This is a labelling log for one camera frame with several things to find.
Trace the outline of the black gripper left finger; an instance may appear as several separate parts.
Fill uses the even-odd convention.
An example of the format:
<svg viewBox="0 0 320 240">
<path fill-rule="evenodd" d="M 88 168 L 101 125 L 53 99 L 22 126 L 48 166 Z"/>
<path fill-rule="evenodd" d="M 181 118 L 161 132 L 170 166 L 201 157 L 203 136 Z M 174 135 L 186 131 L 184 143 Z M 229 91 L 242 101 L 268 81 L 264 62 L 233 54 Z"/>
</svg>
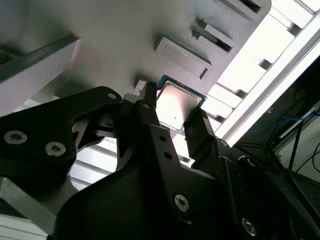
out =
<svg viewBox="0 0 320 240">
<path fill-rule="evenodd" d="M 53 233 L 58 214 L 71 197 L 57 213 L 49 212 L 47 203 L 66 192 L 67 175 L 77 153 L 104 137 L 114 137 L 119 164 L 115 172 L 142 164 L 168 209 L 188 212 L 188 183 L 169 132 L 158 121 L 156 92 L 156 85 L 148 83 L 142 99 L 130 102 L 100 86 L 2 117 L 0 175 L 5 184 L 4 200 Z"/>
</svg>

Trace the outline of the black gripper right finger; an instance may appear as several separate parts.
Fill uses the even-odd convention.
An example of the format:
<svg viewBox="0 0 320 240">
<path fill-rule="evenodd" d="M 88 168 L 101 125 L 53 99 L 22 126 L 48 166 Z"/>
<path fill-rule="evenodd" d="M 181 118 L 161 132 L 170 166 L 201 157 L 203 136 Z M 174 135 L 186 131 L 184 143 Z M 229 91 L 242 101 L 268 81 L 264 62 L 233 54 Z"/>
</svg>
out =
<svg viewBox="0 0 320 240">
<path fill-rule="evenodd" d="M 317 240 L 320 216 L 289 175 L 288 188 L 307 216 L 294 205 L 249 156 L 235 158 L 232 149 L 216 137 L 206 112 L 196 109 L 184 123 L 192 168 L 217 181 L 218 216 L 210 228 L 215 240 Z"/>
</svg>

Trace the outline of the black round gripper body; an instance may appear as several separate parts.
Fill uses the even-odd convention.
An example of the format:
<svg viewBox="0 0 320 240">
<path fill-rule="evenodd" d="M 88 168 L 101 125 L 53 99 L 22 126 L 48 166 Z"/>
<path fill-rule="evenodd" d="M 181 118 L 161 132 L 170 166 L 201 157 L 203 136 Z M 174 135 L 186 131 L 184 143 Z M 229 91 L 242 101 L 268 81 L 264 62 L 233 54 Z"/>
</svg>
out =
<svg viewBox="0 0 320 240">
<path fill-rule="evenodd" d="M 237 240 L 220 185 L 182 167 L 190 208 L 168 204 L 146 168 L 127 166 L 71 197 L 59 211 L 54 240 Z"/>
</svg>

